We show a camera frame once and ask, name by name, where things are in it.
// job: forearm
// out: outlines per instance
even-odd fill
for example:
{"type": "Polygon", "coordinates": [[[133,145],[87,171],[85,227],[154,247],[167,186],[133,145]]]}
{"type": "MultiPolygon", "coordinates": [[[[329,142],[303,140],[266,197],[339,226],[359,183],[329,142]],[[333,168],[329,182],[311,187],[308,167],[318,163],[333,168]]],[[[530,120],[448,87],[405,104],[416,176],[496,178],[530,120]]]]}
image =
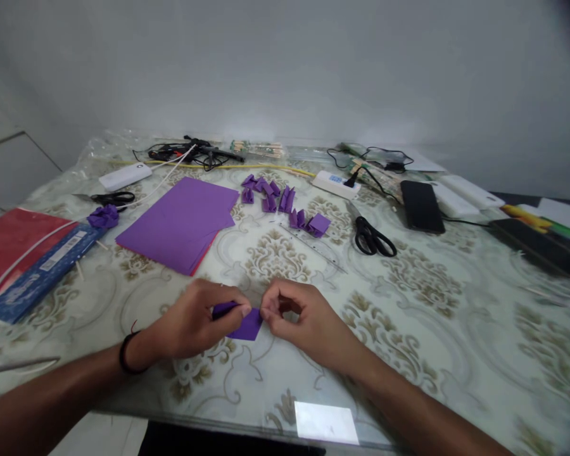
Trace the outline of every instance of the forearm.
{"type": "Polygon", "coordinates": [[[353,378],[368,392],[386,420],[419,455],[510,455],[511,453],[425,394],[370,350],[353,378]]]}
{"type": "MultiPolygon", "coordinates": [[[[132,338],[126,359],[135,369],[151,365],[148,335],[132,338]]],[[[120,345],[86,356],[0,397],[0,454],[48,454],[101,398],[126,381],[120,345]]]]}

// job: black bracelet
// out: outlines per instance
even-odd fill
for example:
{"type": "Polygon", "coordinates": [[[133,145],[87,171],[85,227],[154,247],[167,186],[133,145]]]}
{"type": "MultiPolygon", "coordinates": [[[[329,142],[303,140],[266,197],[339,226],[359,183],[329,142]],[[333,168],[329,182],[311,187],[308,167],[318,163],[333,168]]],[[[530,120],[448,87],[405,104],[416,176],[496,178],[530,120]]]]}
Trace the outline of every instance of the black bracelet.
{"type": "Polygon", "coordinates": [[[127,337],[125,337],[125,339],[122,341],[122,345],[120,346],[120,353],[118,354],[118,361],[120,362],[120,368],[126,373],[131,375],[142,374],[143,372],[146,372],[148,370],[148,368],[145,368],[143,370],[133,370],[127,365],[127,362],[125,361],[125,348],[127,347],[129,341],[137,334],[139,334],[139,331],[132,332],[127,337]]]}

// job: smartphone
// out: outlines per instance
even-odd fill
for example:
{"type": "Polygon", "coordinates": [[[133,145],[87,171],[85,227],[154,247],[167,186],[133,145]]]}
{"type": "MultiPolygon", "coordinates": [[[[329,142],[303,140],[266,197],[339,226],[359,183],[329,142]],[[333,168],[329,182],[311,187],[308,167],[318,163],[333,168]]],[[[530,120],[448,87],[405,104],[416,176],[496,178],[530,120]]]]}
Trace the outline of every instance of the smartphone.
{"type": "Polygon", "coordinates": [[[401,182],[401,194],[408,228],[436,234],[445,233],[433,186],[413,180],[401,182]]]}

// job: black scissors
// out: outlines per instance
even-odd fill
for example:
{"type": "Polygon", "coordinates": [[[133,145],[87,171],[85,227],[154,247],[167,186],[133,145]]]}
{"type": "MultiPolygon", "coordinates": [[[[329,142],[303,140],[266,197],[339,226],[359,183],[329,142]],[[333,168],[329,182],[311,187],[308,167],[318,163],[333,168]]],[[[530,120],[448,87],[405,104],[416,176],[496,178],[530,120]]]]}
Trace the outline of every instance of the black scissors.
{"type": "MultiPolygon", "coordinates": [[[[77,193],[73,194],[72,196],[77,196],[81,200],[90,201],[91,203],[98,203],[104,207],[109,204],[115,205],[116,207],[121,207],[135,201],[135,195],[131,192],[116,192],[91,196],[77,193]]],[[[118,212],[123,212],[125,209],[126,208],[118,209],[118,212]]]]}
{"type": "Polygon", "coordinates": [[[355,243],[357,247],[359,247],[359,250],[366,255],[375,255],[376,252],[380,252],[385,257],[394,257],[397,255],[397,248],[391,240],[371,226],[366,219],[361,217],[359,210],[353,203],[349,201],[347,204],[348,210],[353,216],[353,220],[357,226],[355,243]],[[383,241],[391,248],[392,253],[384,247],[383,241]]]}

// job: yellow cable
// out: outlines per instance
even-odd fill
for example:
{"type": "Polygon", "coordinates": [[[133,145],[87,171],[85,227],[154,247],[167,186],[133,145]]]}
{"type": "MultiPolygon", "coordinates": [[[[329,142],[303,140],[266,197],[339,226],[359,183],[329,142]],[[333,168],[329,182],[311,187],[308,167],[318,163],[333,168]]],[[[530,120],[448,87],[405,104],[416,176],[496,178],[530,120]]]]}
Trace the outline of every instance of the yellow cable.
{"type": "MultiPolygon", "coordinates": [[[[117,163],[120,165],[132,165],[133,163],[137,163],[136,161],[124,161],[124,160],[106,160],[108,163],[117,163]]],[[[149,164],[149,163],[164,163],[164,161],[158,161],[158,160],[150,160],[150,161],[144,161],[145,164],[149,164]]],[[[179,166],[182,168],[204,168],[201,165],[176,165],[176,164],[171,164],[168,163],[168,165],[170,166],[179,166]]],[[[298,172],[300,174],[305,174],[307,176],[310,177],[315,177],[316,174],[313,174],[311,172],[308,171],[304,171],[304,170],[300,170],[297,168],[291,168],[291,167],[286,167],[286,166],[281,166],[281,165],[222,165],[219,166],[217,168],[276,168],[276,169],[283,169],[283,170],[290,170],[290,171],[294,171],[294,172],[298,172]]]]}

